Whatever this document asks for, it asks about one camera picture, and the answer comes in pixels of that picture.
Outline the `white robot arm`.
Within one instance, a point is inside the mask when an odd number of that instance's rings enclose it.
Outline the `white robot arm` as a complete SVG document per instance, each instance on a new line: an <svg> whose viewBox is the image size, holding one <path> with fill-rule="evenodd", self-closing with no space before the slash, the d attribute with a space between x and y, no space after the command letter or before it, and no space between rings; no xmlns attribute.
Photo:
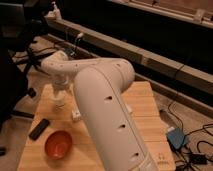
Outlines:
<svg viewBox="0 0 213 171"><path fill-rule="evenodd" d="M41 62L59 88L73 81L73 94L105 171L159 171L130 116L122 93L134 82L122 58L71 60L58 51Z"/></svg>

